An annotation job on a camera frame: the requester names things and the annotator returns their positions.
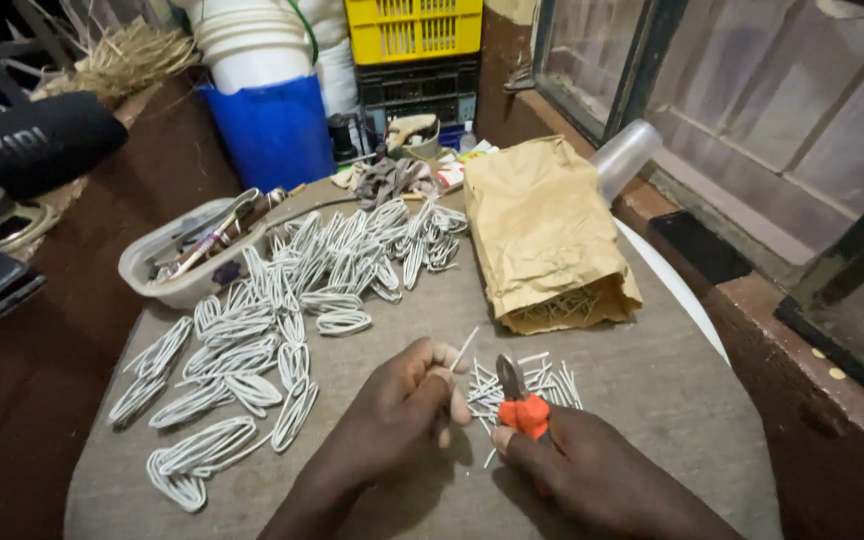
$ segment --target brown paper bag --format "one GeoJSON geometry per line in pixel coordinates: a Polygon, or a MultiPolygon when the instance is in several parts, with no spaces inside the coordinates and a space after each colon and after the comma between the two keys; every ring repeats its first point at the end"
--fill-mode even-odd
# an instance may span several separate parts
{"type": "Polygon", "coordinates": [[[560,135],[466,164],[465,212],[486,296],[513,332],[624,321],[642,307],[596,177],[560,135]]]}

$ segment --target transparent plastic cup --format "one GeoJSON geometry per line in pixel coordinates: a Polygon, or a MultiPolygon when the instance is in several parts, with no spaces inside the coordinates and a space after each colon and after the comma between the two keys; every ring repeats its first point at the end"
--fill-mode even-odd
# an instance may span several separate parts
{"type": "Polygon", "coordinates": [[[662,147],[663,136],[652,124],[633,120],[588,159],[599,173],[599,188],[610,208],[619,192],[662,147]]]}

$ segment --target window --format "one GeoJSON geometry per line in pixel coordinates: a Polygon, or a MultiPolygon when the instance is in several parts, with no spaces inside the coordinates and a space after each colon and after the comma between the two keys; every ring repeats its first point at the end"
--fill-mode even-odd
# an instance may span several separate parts
{"type": "Polygon", "coordinates": [[[533,77],[593,144],[651,122],[650,182],[788,290],[780,318],[864,383],[859,4],[542,0],[533,77]]]}

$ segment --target pliers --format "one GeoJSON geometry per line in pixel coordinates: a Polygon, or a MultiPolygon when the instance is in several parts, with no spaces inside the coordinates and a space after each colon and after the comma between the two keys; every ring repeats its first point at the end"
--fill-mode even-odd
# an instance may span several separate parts
{"type": "MultiPolygon", "coordinates": [[[[505,400],[498,405],[499,420],[538,444],[554,448],[549,433],[549,404],[525,388],[525,375],[519,363],[499,354],[495,374],[505,394],[505,400]]],[[[549,494],[548,487],[539,481],[535,482],[535,488],[543,496],[549,494]]]]}

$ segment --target orange pliers handle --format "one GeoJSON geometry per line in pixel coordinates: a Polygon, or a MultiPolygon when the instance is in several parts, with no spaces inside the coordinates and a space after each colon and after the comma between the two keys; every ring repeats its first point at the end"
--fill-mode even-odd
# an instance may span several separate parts
{"type": "MultiPolygon", "coordinates": [[[[542,446],[552,447],[549,434],[549,404],[535,394],[526,399],[505,400],[498,405],[498,418],[503,424],[537,441],[542,446]]],[[[535,481],[538,494],[548,496],[548,486],[535,481]]]]}

